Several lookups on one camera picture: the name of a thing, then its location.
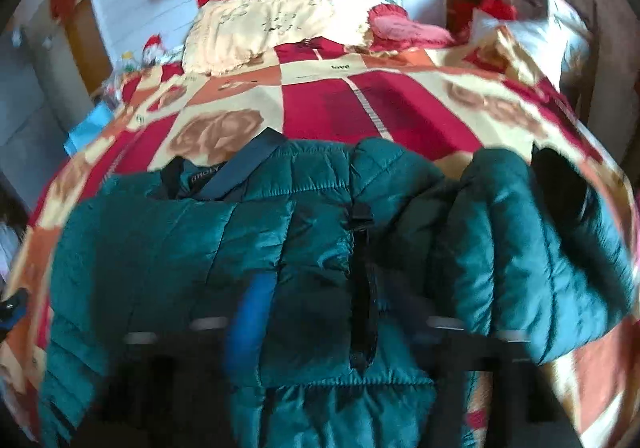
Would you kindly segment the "dark green puffer jacket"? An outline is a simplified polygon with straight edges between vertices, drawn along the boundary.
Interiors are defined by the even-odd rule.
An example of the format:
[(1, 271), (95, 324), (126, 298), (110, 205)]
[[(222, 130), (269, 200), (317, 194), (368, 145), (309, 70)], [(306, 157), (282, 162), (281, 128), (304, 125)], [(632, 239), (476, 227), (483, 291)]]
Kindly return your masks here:
[(460, 179), (382, 138), (265, 130), (232, 158), (114, 176), (51, 273), (46, 447), (462, 447), (477, 372), (492, 442), (573, 445), (539, 366), (634, 306), (603, 197), (551, 148)]

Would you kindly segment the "grey wardrobe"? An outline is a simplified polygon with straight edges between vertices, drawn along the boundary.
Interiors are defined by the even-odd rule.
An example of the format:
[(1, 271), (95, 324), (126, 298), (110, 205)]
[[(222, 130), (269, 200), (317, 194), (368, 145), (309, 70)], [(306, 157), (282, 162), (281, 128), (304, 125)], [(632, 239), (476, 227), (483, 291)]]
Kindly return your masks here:
[(1, 34), (1, 185), (32, 211), (66, 161), (68, 132), (38, 79), (24, 30)]

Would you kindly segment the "light blue bag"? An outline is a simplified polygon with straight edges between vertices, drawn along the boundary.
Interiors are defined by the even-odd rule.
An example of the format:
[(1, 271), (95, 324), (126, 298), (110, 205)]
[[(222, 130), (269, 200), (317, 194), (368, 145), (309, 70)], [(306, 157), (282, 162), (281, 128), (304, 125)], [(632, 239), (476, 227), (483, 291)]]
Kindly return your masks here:
[(64, 149), (68, 156), (91, 143), (114, 118), (113, 110), (105, 102), (99, 102), (87, 117), (68, 133)]

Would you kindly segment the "santa hat plush toy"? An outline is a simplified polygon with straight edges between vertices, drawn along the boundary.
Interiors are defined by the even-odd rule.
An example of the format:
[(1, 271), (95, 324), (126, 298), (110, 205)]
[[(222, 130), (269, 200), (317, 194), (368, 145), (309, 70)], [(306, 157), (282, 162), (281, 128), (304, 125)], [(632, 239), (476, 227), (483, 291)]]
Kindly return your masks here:
[(145, 42), (142, 49), (141, 64), (144, 67), (166, 65), (172, 60), (171, 54), (166, 50), (160, 34), (152, 34)]

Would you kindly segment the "wooden door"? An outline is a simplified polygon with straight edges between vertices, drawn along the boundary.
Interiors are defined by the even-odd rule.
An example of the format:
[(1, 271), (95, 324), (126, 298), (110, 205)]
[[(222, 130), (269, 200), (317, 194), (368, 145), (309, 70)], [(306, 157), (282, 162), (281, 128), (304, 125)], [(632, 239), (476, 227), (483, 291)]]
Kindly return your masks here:
[(62, 26), (80, 78), (90, 95), (112, 73), (91, 0), (49, 0), (51, 17)]

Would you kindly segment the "red orange patterned blanket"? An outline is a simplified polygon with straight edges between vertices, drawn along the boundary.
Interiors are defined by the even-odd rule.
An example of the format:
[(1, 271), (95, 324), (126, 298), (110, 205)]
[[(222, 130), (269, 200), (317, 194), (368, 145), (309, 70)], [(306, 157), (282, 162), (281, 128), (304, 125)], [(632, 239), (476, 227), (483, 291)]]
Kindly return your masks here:
[(454, 292), (475, 330), (521, 326), (547, 362), (616, 329), (533, 193), (550, 148), (594, 200), (577, 236), (636, 301), (639, 216), (617, 164), (551, 84), (482, 43), (469, 51), (351, 53), (285, 44), (220, 77), (182, 66), (130, 80), (115, 119), (43, 192), (11, 275), (30, 294), (1, 349), (1, 394), (29, 437), (65, 439), (106, 366), (99, 332), (200, 318), (242, 272), (276, 273), (257, 384), (369, 385), (428, 396), (387, 330), (352, 365), (352, 208), (380, 257), (419, 288)]

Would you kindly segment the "cream yellow ruffled pillow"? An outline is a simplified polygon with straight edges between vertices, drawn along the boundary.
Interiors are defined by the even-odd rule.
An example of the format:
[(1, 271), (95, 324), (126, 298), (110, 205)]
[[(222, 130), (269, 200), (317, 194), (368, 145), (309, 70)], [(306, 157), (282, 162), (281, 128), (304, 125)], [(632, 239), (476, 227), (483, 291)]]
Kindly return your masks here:
[(219, 76), (281, 44), (315, 38), (369, 44), (368, 14), (384, 0), (211, 0), (184, 41), (182, 68)]

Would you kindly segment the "red pink ruffled cushion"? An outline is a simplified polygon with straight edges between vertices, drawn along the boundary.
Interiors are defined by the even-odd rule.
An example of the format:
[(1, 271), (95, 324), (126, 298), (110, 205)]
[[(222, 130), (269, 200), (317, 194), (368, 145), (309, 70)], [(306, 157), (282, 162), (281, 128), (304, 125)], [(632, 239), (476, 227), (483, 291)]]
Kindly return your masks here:
[(404, 8), (394, 4), (379, 4), (371, 8), (368, 24), (372, 51), (443, 49), (456, 44), (456, 39), (447, 29), (414, 22)]

